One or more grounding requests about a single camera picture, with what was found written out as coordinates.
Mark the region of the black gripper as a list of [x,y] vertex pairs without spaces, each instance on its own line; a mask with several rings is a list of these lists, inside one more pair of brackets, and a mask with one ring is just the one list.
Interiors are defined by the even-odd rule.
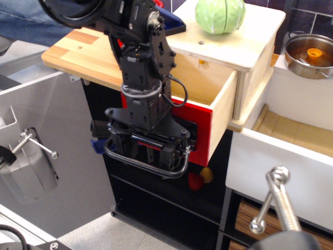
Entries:
[[[164,117],[171,115],[173,107],[184,106],[185,102],[175,104],[171,100],[170,90],[122,90],[126,108],[108,108],[105,110],[110,121],[119,121],[131,128],[152,130]],[[133,130],[112,128],[112,141],[116,152],[122,156],[136,158],[138,143],[131,139]],[[166,145],[159,153],[159,166],[168,171],[179,167],[180,151],[174,145]]]

